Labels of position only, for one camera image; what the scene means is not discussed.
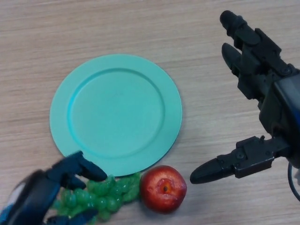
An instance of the wooden table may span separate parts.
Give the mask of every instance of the wooden table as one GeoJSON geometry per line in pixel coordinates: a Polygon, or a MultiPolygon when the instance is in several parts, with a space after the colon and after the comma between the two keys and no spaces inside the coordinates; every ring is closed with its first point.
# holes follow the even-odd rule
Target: wooden table
{"type": "Polygon", "coordinates": [[[227,9],[261,28],[283,49],[282,58],[300,67],[299,0],[1,0],[0,204],[19,180],[61,158],[48,121],[61,81],[93,57],[130,53],[157,63],[180,90],[183,126],[159,163],[182,173],[188,193],[173,215],[133,203],[108,224],[298,224],[284,158],[241,180],[189,183],[198,165],[239,140],[266,135],[257,102],[237,89],[221,56],[221,45],[233,43],[219,22],[227,9]]]}

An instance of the apple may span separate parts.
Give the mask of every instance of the apple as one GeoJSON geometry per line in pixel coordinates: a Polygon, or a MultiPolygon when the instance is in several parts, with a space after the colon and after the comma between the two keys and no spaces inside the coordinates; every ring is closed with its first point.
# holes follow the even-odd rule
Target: apple
{"type": "Polygon", "coordinates": [[[146,171],[140,180],[140,196],[144,205],[157,213],[176,211],[187,193],[187,184],[173,167],[159,165],[146,171]]]}

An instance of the robotic hand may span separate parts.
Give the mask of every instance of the robotic hand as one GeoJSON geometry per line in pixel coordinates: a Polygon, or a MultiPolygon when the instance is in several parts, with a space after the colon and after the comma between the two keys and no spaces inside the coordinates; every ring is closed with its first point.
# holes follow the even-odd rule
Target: robotic hand
{"type": "Polygon", "coordinates": [[[260,29],[252,30],[247,22],[231,11],[224,11],[220,21],[234,47],[225,43],[222,55],[225,63],[238,78],[238,88],[247,99],[256,99],[259,120],[271,134],[251,137],[236,143],[227,155],[196,168],[190,181],[200,184],[235,175],[242,178],[271,168],[275,158],[289,161],[289,183],[292,166],[300,168],[300,71],[280,58],[281,49],[260,29]]]}
{"type": "Polygon", "coordinates": [[[69,219],[64,216],[44,218],[53,204],[60,187],[84,189],[85,183],[76,175],[94,181],[103,181],[106,173],[77,152],[52,168],[37,170],[22,180],[11,193],[6,207],[0,214],[0,225],[84,225],[97,215],[95,209],[86,210],[69,219]]]}

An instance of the grape bunch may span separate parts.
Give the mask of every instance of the grape bunch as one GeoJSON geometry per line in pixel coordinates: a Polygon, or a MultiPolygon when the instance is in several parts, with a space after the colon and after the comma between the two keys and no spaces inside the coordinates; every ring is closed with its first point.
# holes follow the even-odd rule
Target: grape bunch
{"type": "Polygon", "coordinates": [[[123,204],[139,198],[140,178],[141,174],[138,172],[119,179],[108,176],[102,182],[89,180],[85,190],[71,191],[64,188],[52,209],[60,216],[72,218],[86,209],[95,208],[99,213],[89,224],[95,224],[97,219],[108,221],[111,214],[116,213],[123,204]]]}

